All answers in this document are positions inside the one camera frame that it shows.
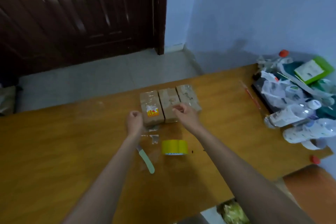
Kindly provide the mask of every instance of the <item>cardboard box on floor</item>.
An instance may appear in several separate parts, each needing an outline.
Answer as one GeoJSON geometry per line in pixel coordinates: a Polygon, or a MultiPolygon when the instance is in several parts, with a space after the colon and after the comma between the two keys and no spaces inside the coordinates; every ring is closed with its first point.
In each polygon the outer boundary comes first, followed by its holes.
{"type": "Polygon", "coordinates": [[[165,121],[157,90],[140,94],[144,126],[153,126],[165,121]]]}
{"type": "Polygon", "coordinates": [[[201,111],[202,108],[198,103],[198,98],[196,93],[194,92],[193,88],[189,84],[176,86],[176,91],[182,103],[186,105],[190,105],[196,111],[201,111]]]}
{"type": "Polygon", "coordinates": [[[177,117],[173,113],[173,106],[180,103],[179,96],[175,89],[159,90],[159,97],[162,105],[163,114],[165,115],[165,122],[176,122],[177,117]]]}

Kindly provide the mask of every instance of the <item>orange and yellow sticker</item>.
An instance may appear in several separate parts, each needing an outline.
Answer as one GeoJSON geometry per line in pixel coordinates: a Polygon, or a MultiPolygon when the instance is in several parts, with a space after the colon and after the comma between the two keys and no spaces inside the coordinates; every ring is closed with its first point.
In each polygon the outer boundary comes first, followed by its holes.
{"type": "Polygon", "coordinates": [[[147,111],[147,115],[148,115],[148,117],[152,117],[152,116],[157,116],[157,115],[159,115],[159,110],[158,110],[158,108],[154,108],[153,110],[149,110],[149,111],[147,111]]]}

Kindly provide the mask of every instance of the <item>hand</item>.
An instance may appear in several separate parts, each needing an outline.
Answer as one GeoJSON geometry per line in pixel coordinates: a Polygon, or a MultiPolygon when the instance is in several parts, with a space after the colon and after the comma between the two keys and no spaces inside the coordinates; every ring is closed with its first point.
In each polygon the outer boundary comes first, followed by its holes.
{"type": "Polygon", "coordinates": [[[188,106],[184,103],[173,106],[173,112],[175,113],[178,120],[182,125],[193,135],[199,128],[202,128],[203,125],[198,119],[197,112],[191,106],[188,106]]]}
{"type": "Polygon", "coordinates": [[[144,126],[141,112],[131,111],[127,116],[126,123],[128,136],[140,137],[144,126]]]}

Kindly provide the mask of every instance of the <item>forearm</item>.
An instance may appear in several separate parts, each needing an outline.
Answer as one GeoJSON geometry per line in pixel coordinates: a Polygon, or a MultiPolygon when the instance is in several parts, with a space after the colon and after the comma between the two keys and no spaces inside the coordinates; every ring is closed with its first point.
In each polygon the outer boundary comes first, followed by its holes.
{"type": "Polygon", "coordinates": [[[203,127],[204,147],[251,223],[314,223],[291,199],[203,127]]]}
{"type": "Polygon", "coordinates": [[[127,137],[105,169],[64,220],[64,224],[110,224],[140,136],[127,137]]]}

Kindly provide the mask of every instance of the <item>table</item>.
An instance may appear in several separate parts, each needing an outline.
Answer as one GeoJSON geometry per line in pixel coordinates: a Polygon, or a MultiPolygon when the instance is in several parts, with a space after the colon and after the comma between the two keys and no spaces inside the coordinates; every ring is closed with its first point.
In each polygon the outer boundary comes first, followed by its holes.
{"type": "MultiPolygon", "coordinates": [[[[140,110],[139,94],[191,84],[203,124],[267,179],[309,165],[309,155],[331,155],[289,144],[266,128],[239,80],[247,85],[256,65],[164,83],[78,103],[2,117],[0,123],[0,222],[59,223],[126,137],[125,116],[140,110]]],[[[160,140],[184,139],[189,154],[163,156],[160,143],[141,137],[155,166],[149,174],[134,160],[113,223],[173,223],[233,197],[200,143],[179,123],[162,124],[160,140]]]]}

